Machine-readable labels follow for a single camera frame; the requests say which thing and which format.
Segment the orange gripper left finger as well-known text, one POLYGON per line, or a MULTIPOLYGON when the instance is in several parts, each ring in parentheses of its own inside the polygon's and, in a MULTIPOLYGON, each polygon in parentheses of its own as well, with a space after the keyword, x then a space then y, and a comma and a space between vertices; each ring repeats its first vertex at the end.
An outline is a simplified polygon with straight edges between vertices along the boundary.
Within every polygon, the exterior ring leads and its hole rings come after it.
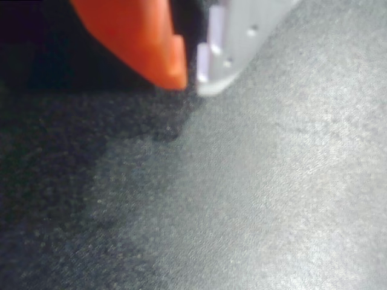
POLYGON ((184 39, 169 1, 71 1, 86 30, 123 63, 163 89, 187 86, 184 39))

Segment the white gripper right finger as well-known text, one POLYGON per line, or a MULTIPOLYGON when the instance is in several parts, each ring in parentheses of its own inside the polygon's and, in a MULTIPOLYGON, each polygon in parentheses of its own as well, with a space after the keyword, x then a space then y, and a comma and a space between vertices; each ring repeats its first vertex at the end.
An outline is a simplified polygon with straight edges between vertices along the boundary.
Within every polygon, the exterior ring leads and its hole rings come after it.
POLYGON ((197 94, 217 95, 229 87, 297 4, 231 0, 211 5, 206 41, 197 46, 197 94))

